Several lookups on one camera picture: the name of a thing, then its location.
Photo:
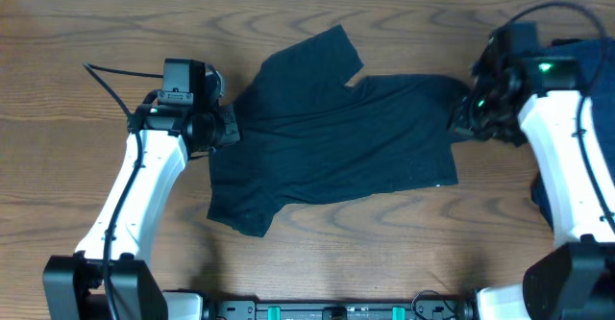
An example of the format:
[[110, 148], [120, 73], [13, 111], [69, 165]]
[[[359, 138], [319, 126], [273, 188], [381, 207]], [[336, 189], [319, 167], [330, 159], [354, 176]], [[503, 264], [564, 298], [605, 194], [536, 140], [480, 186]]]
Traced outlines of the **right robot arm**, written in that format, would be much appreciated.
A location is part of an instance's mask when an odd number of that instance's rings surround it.
[[491, 34], [472, 74], [476, 87], [447, 128], [469, 139], [530, 145], [554, 249], [519, 283], [478, 290], [468, 317], [613, 318], [614, 184], [578, 59], [548, 55], [534, 23], [510, 22]]

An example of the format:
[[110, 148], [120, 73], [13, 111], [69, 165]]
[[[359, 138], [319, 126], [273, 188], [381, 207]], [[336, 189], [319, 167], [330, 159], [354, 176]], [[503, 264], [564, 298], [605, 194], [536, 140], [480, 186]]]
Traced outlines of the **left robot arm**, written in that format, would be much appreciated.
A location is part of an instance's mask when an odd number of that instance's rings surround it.
[[190, 289], [162, 290], [151, 256], [170, 192], [190, 160], [237, 143], [240, 132], [213, 65], [165, 60], [161, 87], [127, 116], [120, 171], [107, 201], [70, 256], [52, 256], [42, 274], [53, 319], [214, 319], [215, 302]]

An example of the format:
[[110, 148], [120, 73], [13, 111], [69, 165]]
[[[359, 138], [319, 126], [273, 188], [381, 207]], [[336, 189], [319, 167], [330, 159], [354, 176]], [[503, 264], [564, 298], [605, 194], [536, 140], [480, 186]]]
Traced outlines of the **dark teal t-shirt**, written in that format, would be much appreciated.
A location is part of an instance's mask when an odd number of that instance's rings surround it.
[[341, 26], [264, 61], [234, 101], [241, 139], [210, 157], [209, 219], [262, 237], [289, 204], [455, 185], [447, 122], [468, 86], [361, 68]]

